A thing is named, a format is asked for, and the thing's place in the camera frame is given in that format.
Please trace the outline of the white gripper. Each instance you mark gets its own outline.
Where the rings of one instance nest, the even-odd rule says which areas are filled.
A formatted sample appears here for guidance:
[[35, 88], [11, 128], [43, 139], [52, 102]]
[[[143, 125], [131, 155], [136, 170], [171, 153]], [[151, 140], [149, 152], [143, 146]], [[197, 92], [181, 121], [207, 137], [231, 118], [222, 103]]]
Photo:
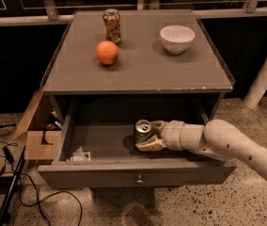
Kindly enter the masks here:
[[141, 152], [160, 152], [165, 146], [171, 151], [182, 151], [181, 130], [185, 123], [183, 121], [152, 121], [152, 132], [161, 135], [161, 138], [152, 136], [144, 142], [137, 143], [135, 147]]

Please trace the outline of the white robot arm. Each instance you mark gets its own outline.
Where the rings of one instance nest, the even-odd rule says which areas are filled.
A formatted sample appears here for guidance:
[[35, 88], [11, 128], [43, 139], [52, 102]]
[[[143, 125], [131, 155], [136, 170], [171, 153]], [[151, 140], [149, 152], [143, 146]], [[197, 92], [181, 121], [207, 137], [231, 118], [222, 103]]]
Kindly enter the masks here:
[[134, 143], [140, 152], [186, 150], [219, 161], [236, 158], [267, 181], [267, 149], [227, 121], [199, 125], [140, 120], [134, 126]]

